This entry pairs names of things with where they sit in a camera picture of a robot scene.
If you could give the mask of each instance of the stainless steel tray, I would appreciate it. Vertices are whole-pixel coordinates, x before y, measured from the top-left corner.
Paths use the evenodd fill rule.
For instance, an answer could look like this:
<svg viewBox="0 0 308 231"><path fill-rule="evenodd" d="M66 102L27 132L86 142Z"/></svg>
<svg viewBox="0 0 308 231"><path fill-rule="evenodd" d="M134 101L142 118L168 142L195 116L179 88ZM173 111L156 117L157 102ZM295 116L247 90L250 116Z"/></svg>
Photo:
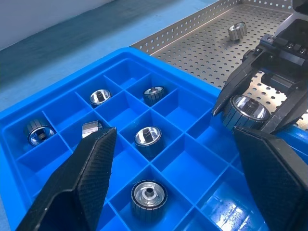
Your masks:
<svg viewBox="0 0 308 231"><path fill-rule="evenodd" d="M264 34L274 34L292 12L291 0L219 0L132 47L221 89L244 53L254 49ZM248 34L230 41L227 29L237 22L247 24ZM245 95L273 112L286 96L262 84L261 76L259 72L253 77ZM308 131L308 114L294 125Z"/></svg>

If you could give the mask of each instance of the blue table surface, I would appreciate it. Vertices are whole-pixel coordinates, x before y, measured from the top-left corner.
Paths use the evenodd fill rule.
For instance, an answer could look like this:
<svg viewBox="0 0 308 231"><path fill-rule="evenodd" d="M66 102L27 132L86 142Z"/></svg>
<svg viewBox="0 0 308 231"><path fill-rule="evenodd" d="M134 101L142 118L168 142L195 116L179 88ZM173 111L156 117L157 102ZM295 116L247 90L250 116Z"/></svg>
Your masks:
<svg viewBox="0 0 308 231"><path fill-rule="evenodd" d="M0 111L213 0L115 0L0 51ZM0 231L10 230L0 198Z"/></svg>

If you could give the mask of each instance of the perforated metal sheet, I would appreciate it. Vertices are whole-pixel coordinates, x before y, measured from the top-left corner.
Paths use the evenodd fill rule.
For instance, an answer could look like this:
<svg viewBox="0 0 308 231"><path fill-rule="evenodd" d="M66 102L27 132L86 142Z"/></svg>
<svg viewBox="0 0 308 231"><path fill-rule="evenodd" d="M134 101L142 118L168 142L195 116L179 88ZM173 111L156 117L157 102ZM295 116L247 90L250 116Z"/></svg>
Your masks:
<svg viewBox="0 0 308 231"><path fill-rule="evenodd" d="M251 1L254 5L264 4L261 1ZM242 62L244 53L248 49L254 49L264 34L274 34L277 27L290 15L286 12L292 10L288 7L290 0L271 2L274 4L271 5L272 9L266 9L251 4L239 4L238 1L218 1L133 47L222 89L230 73ZM208 18L213 11L214 18ZM227 29L241 21L246 22L248 34L240 41L230 41ZM261 76L262 73L259 72L253 77L245 95L260 101L273 112L286 96L262 84ZM304 114L295 126L308 131L308 114Z"/></svg>

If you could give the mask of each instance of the white wall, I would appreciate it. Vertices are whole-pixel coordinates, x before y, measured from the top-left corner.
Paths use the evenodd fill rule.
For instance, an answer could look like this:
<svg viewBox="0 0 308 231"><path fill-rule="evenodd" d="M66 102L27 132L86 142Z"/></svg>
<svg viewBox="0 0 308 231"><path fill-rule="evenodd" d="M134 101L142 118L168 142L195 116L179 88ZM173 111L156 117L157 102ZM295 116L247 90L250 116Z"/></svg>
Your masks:
<svg viewBox="0 0 308 231"><path fill-rule="evenodd" d="M0 0L0 50L112 0Z"/></svg>

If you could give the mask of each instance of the blue plastic tray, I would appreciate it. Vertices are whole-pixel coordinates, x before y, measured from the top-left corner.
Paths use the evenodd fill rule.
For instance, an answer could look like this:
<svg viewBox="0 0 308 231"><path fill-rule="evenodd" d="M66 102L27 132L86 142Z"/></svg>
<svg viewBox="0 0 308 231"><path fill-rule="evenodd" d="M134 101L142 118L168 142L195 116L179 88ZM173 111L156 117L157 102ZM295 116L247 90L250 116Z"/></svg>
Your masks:
<svg viewBox="0 0 308 231"><path fill-rule="evenodd" d="M165 86L152 107L142 92ZM92 109L90 94L112 98ZM153 57L125 48L98 60L0 114L0 193L12 230L51 173L76 148L85 122L101 120L118 130L110 187L98 230L268 230L247 187L232 134L212 118L219 90ZM56 135L32 147L25 124L44 117ZM133 143L145 126L161 128L165 149L152 161ZM280 136L308 162L307 134L293 126ZM140 180L157 180L168 191L165 216L144 225L132 216L130 191Z"/></svg>

